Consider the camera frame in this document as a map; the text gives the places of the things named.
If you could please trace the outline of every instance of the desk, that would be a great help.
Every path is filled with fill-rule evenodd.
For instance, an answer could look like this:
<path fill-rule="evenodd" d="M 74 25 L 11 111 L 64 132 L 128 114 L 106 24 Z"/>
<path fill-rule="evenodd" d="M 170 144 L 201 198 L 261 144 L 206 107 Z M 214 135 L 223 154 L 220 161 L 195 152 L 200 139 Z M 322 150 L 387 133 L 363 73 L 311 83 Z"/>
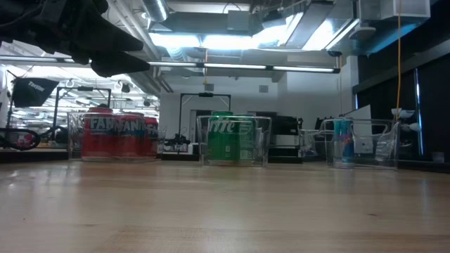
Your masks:
<path fill-rule="evenodd" d="M 321 163 L 0 165 L 0 252 L 448 252 L 450 176 Z"/>

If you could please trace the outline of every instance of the air duct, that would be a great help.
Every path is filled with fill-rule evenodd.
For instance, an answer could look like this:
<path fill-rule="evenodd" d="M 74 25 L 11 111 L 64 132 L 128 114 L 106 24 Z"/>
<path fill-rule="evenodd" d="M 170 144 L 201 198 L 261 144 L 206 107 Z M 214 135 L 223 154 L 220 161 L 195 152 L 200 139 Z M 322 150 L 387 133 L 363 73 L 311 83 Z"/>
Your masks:
<path fill-rule="evenodd" d="M 177 62 L 188 61 L 188 56 L 184 49 L 176 47 L 176 48 L 166 48 L 170 58 Z"/>
<path fill-rule="evenodd" d="M 162 22 L 169 17 L 169 6 L 165 0 L 141 0 L 143 9 L 153 22 Z"/>

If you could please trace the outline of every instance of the orange cable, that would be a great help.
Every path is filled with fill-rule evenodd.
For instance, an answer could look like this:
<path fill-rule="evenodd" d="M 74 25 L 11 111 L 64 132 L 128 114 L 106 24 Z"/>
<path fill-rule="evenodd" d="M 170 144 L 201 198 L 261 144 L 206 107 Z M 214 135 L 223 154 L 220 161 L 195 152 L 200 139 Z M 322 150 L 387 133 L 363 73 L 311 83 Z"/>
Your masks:
<path fill-rule="evenodd" d="M 399 35 L 399 48 L 398 48 L 398 72 L 399 72 L 399 84 L 397 89 L 397 111 L 395 113 L 395 120 L 399 119 L 400 108 L 400 90 L 401 90 L 401 0 L 399 0 L 399 17 L 398 22 L 398 35 Z"/>

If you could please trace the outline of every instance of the ceiling light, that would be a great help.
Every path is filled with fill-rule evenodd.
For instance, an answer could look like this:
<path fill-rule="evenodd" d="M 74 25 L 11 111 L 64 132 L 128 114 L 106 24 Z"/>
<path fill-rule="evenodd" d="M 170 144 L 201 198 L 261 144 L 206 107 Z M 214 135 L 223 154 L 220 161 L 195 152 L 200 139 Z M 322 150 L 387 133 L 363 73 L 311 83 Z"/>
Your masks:
<path fill-rule="evenodd" d="M 258 43 L 249 36 L 207 35 L 202 47 L 219 50 L 246 50 L 257 48 Z"/>
<path fill-rule="evenodd" d="M 91 100 L 107 100 L 107 98 L 104 97 L 91 97 Z M 133 101 L 131 98 L 111 98 L 111 100 L 116 101 Z"/>
<path fill-rule="evenodd" d="M 26 115 L 27 113 L 24 111 L 15 111 L 14 114 L 15 115 Z"/>
<path fill-rule="evenodd" d="M 322 68 L 322 67 L 283 67 L 274 66 L 274 70 L 282 71 L 293 71 L 293 72 L 323 72 L 323 73 L 334 73 L 336 69 L 332 68 Z"/>
<path fill-rule="evenodd" d="M 298 23 L 301 21 L 303 17 L 303 13 L 297 13 L 295 15 L 291 15 L 286 18 L 286 31 L 284 34 L 280 37 L 278 40 L 278 45 L 286 45 L 286 42 L 288 42 L 290 36 L 293 34 L 295 28 L 297 27 Z"/>
<path fill-rule="evenodd" d="M 48 57 L 30 57 L 30 56 L 0 56 L 0 60 L 18 60 L 18 61 L 34 61 L 38 63 L 56 63 L 58 62 L 56 58 Z"/>
<path fill-rule="evenodd" d="M 77 98 L 75 100 L 76 104 L 81 104 L 81 105 L 89 105 L 90 101 L 85 99 L 85 98 Z"/>
<path fill-rule="evenodd" d="M 196 35 L 191 34 L 156 34 L 150 33 L 150 38 L 156 46 L 166 48 L 199 47 L 200 41 Z"/>
<path fill-rule="evenodd" d="M 67 95 L 69 95 L 69 96 L 71 96 L 71 97 L 74 97 L 74 98 L 78 98 L 78 95 L 77 94 L 75 94 L 75 93 L 73 93 L 73 92 L 67 92 Z"/>
<path fill-rule="evenodd" d="M 177 63 L 177 62 L 149 62 L 152 66 L 159 67 L 196 67 L 196 63 Z"/>
<path fill-rule="evenodd" d="M 330 48 L 334 47 L 334 45 L 336 45 L 336 43 L 338 43 L 341 39 L 343 39 L 345 37 L 345 35 L 347 35 L 351 30 L 353 30 L 354 27 L 356 27 L 356 25 L 359 24 L 359 18 L 357 18 L 356 20 L 354 20 L 347 28 L 345 28 L 344 31 L 342 31 L 336 38 L 334 38 L 334 40 L 332 40 L 329 45 L 327 45 L 325 48 L 327 50 L 329 50 Z"/>
<path fill-rule="evenodd" d="M 322 50 L 333 39 L 333 25 L 329 20 L 323 21 L 322 25 L 311 35 L 302 50 Z"/>
<path fill-rule="evenodd" d="M 292 72 L 317 72 L 317 73 L 339 73 L 340 69 L 327 67 L 294 67 L 294 66 L 272 66 L 272 65 L 247 65 L 247 64 L 225 64 L 225 63 L 176 63 L 176 62 L 149 62 L 151 65 L 159 67 L 211 67 L 224 69 L 241 70 L 274 70 Z"/>
<path fill-rule="evenodd" d="M 223 64 L 223 63 L 205 63 L 205 67 L 213 68 L 234 68 L 243 70 L 265 70 L 264 65 L 245 65 L 245 64 Z"/>

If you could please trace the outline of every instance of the ceiling vent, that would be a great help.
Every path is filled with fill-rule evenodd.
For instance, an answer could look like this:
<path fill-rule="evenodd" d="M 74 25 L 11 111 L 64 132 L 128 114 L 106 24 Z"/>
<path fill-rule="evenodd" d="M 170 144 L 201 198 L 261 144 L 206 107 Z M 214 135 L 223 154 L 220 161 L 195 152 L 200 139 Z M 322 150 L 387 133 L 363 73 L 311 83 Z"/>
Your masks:
<path fill-rule="evenodd" d="M 269 92 L 269 85 L 259 85 L 259 92 L 260 93 L 268 93 Z"/>
<path fill-rule="evenodd" d="M 205 84 L 205 91 L 214 91 L 214 84 Z"/>

